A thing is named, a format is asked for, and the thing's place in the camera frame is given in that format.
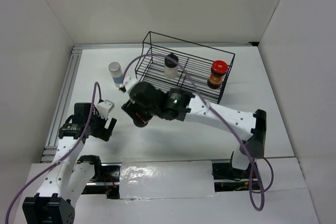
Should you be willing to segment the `red lid jar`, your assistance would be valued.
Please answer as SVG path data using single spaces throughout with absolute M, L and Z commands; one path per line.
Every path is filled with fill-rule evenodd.
M 133 123 L 137 127 L 145 127 L 148 125 L 150 119 L 152 119 L 152 115 L 136 112 L 133 119 Z
M 211 89 L 218 89 L 223 81 L 223 77 L 228 70 L 228 65 L 222 60 L 216 60 L 212 63 L 211 74 L 208 78 L 207 85 Z

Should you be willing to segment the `silver lid blue label bottle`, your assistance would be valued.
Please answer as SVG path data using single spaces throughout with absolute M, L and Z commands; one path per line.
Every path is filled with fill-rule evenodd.
M 108 65 L 109 72 L 113 78 L 114 85 L 119 88 L 123 80 L 123 71 L 118 62 L 114 61 Z

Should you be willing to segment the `black lid white bottle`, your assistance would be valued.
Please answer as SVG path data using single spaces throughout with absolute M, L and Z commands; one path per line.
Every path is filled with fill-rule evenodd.
M 164 59 L 164 75 L 167 79 L 174 79 L 177 76 L 178 73 L 178 65 L 176 64 L 178 62 L 178 57 L 170 53 L 167 55 Z

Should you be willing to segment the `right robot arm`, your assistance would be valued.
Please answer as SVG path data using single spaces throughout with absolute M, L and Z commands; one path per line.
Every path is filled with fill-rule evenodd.
M 199 123 L 232 133 L 239 142 L 229 165 L 229 172 L 235 178 L 242 177 L 251 168 L 252 160 L 264 157 L 267 121 L 264 110 L 238 111 L 178 88 L 163 92 L 148 82 L 128 80 L 119 89 L 129 96 L 121 109 L 137 127 L 147 126 L 155 116 L 167 121 Z

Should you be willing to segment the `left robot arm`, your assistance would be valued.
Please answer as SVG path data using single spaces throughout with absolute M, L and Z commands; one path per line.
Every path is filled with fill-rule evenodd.
M 107 142 L 116 124 L 109 119 L 114 103 L 76 103 L 74 113 L 58 133 L 58 146 L 42 185 L 35 196 L 26 197 L 23 212 L 27 223 L 73 223 L 75 206 L 86 184 L 103 177 L 99 156 L 81 155 L 90 136 Z

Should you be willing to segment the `white glossy tape sheet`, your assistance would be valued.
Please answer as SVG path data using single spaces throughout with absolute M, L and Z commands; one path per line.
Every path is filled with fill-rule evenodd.
M 213 197 L 216 193 L 212 171 L 211 161 L 122 163 L 120 198 Z

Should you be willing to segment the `aluminium rail frame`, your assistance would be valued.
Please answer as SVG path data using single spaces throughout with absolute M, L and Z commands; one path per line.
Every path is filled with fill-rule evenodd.
M 141 48 L 141 47 L 142 44 L 82 44 L 82 45 L 78 44 L 73 46 L 66 74 L 64 77 L 64 81 L 62 84 L 61 92 L 55 109 L 54 117 L 40 159 L 41 163 L 51 163 L 54 154 L 56 153 L 56 147 L 53 145 L 57 142 L 58 128 L 68 112 L 82 51 L 86 49 Z

